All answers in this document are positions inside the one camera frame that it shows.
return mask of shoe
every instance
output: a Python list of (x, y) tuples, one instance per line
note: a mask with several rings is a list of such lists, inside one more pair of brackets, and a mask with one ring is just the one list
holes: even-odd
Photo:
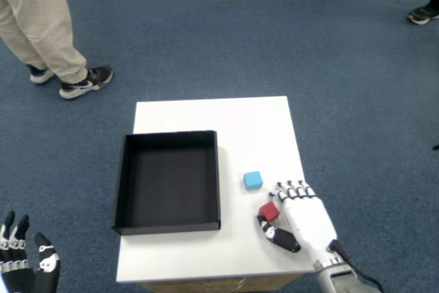
[(424, 25), (430, 22), (431, 19), (439, 18), (439, 9), (433, 8), (430, 4), (423, 7), (418, 7), (412, 10), (407, 18), (417, 25)]
[(39, 70), (32, 65), (27, 66), (30, 70), (30, 81), (34, 84), (44, 84), (50, 78), (54, 76), (54, 73), (49, 69)]
[(60, 95), (63, 99), (74, 99), (85, 93), (98, 91), (111, 81), (112, 69), (109, 66), (87, 70), (87, 78), (77, 84), (61, 82)]

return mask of beige pants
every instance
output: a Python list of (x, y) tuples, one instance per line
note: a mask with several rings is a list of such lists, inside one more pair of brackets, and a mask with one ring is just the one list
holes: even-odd
[(73, 47), (66, 0), (0, 0), (0, 36), (28, 65), (49, 68), (72, 84), (86, 78), (86, 60)]

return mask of robotic hand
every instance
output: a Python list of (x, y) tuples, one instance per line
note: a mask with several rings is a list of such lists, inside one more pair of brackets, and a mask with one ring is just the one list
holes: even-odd
[(0, 293), (55, 293), (60, 277), (60, 258), (49, 240), (35, 236), (40, 264), (38, 271), (29, 268), (25, 252), (25, 234), (29, 217), (23, 216), (10, 234), (14, 212), (9, 212), (0, 229)]
[(381, 284), (354, 267), (337, 241), (332, 221), (323, 202), (304, 181), (278, 183), (271, 197), (281, 201), (283, 213), (292, 232), (275, 228), (258, 216), (265, 236), (273, 243), (291, 251), (301, 248), (309, 255), (324, 293), (377, 293), (359, 281), (357, 274), (372, 281), (383, 291)]

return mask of black box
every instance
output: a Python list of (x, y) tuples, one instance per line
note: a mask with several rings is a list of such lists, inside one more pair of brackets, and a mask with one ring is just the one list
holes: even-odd
[(127, 135), (113, 228), (121, 235), (219, 230), (216, 132)]

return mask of cube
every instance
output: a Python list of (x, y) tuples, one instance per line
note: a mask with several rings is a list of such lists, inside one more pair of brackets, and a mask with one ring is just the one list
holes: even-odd
[(273, 202), (268, 202), (259, 208), (259, 215), (262, 215), (267, 222), (271, 222), (277, 219), (279, 216), (279, 210)]
[(244, 184), (247, 190), (260, 189), (262, 187), (262, 177), (259, 172), (244, 174)]

